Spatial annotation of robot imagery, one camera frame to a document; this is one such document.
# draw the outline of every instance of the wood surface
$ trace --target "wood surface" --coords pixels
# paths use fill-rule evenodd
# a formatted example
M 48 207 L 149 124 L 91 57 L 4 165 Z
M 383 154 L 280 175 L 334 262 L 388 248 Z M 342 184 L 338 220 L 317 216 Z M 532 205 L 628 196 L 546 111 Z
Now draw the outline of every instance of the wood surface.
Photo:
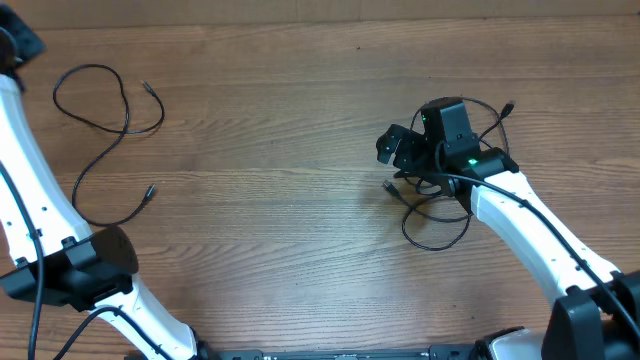
M 381 187 L 394 170 L 375 142 L 424 101 L 476 97 L 500 108 L 513 158 L 539 196 L 623 271 L 640 263 L 640 20 L 628 17 L 432 20 L 350 24 L 55 30 L 22 72 L 35 137 L 70 194 L 113 135 L 61 114 L 58 77 L 82 63 L 125 81 L 132 126 L 89 174 L 79 205 L 117 220 L 147 186 L 158 193 L 123 226 L 148 287 L 219 349 L 409 348 L 470 342 L 510 326 L 544 329 L 549 306 L 488 228 L 472 221 L 454 248 L 403 238 L 405 208 Z M 106 72 L 71 77 L 61 103 L 118 127 L 123 106 Z M 478 132 L 491 124 L 469 105 Z M 497 134 L 489 139 L 500 144 Z M 401 190 L 410 189 L 401 186 Z M 426 209 L 461 214 L 453 201 Z M 461 224 L 411 219 L 442 245 Z M 0 272 L 13 266 L 0 239 Z M 0 353 L 26 356 L 32 304 L 0 297 Z M 83 319 L 46 307 L 38 358 Z M 69 359 L 118 359 L 131 346 L 92 324 Z
M 36 29 L 632 15 L 638 0 L 7 0 Z

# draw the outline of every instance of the white arm segment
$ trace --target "white arm segment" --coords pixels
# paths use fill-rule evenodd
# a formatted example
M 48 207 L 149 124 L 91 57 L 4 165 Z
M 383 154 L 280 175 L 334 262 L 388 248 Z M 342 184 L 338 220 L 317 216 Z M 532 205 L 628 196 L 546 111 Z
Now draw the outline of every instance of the white arm segment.
M 0 160 L 13 179 L 36 229 L 42 232 L 44 255 L 62 250 L 62 240 L 76 241 L 92 232 L 87 222 L 71 206 L 29 129 L 22 109 L 20 90 L 15 81 L 0 75 Z M 37 260 L 34 244 L 6 183 L 0 179 L 0 220 L 4 227 L 11 258 Z M 118 293 L 96 304 L 96 308 L 122 306 L 156 344 L 162 344 L 172 359 L 191 359 L 196 343 L 191 329 L 176 320 L 151 294 L 138 274 L 133 275 L 133 291 Z M 162 359 L 122 318 L 111 313 L 99 315 L 110 322 L 149 359 Z
M 142 330 L 166 351 L 172 359 L 187 360 L 197 353 L 197 344 L 189 326 L 176 320 L 158 302 L 147 289 L 138 274 L 133 275 L 133 291 L 128 294 L 118 293 L 98 303 L 96 309 L 103 306 L 120 307 Z M 98 315 L 122 333 L 138 350 L 142 351 L 149 360 L 164 359 L 162 355 L 147 344 L 138 333 L 120 316 L 111 312 Z
M 76 241 L 91 229 L 71 206 L 58 186 L 27 124 L 21 94 L 15 81 L 0 75 L 0 161 L 13 179 L 36 228 L 44 255 L 62 249 L 62 240 Z M 9 254 L 17 261 L 36 261 L 36 251 L 7 184 L 0 181 L 0 220 L 9 241 Z
M 618 268 L 578 240 L 536 196 L 522 173 L 505 171 L 485 181 L 528 200 L 551 221 L 602 281 L 613 280 L 611 272 L 618 271 Z M 584 290 L 596 286 L 584 271 L 576 269 L 576 262 L 551 231 L 533 213 L 513 200 L 486 186 L 474 186 L 471 211 L 511 248 L 540 285 L 551 306 L 556 298 L 567 295 L 567 288 L 573 285 Z

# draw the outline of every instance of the beige backdrop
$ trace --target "beige backdrop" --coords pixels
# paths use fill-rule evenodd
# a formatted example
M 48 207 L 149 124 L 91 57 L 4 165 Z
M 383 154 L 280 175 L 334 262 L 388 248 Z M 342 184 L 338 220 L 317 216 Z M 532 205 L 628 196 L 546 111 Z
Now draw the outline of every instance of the beige backdrop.
M 638 0 L 10 0 L 36 29 L 629 15 Z

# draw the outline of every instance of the wall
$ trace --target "wall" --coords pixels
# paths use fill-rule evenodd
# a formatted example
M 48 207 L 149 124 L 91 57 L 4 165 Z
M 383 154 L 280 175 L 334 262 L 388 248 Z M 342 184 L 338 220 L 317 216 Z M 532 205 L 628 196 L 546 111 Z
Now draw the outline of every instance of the wall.
M 36 29 L 629 15 L 638 0 L 10 0 Z

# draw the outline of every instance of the wooden table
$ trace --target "wooden table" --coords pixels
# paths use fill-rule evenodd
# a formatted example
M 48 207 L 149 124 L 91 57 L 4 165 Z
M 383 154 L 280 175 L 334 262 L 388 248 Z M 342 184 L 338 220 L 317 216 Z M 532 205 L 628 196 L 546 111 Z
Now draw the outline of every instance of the wooden table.
M 58 77 L 82 63 L 114 67 L 132 126 L 89 174 L 80 208 L 117 220 L 147 186 L 158 194 L 123 226 L 144 281 L 181 321 L 220 349 L 406 348 L 470 342 L 509 326 L 542 330 L 549 306 L 484 225 L 441 253 L 403 238 L 403 205 L 382 188 L 393 168 L 375 141 L 407 126 L 424 101 L 517 102 L 506 127 L 513 158 L 540 197 L 623 271 L 640 263 L 638 17 L 435 20 L 345 24 L 41 31 L 48 52 L 22 72 L 27 117 L 62 188 L 114 137 L 55 109 Z M 73 76 L 64 106 L 123 123 L 106 72 Z M 491 124 L 469 105 L 480 132 Z M 493 143 L 500 144 L 497 134 Z M 427 209 L 461 214 L 452 201 Z M 461 224 L 410 220 L 444 244 Z M 13 265 L 1 241 L 0 272 Z M 26 357 L 33 305 L 0 297 L 0 352 Z M 83 319 L 46 307 L 39 358 Z M 92 324 L 69 359 L 118 359 L 131 346 Z

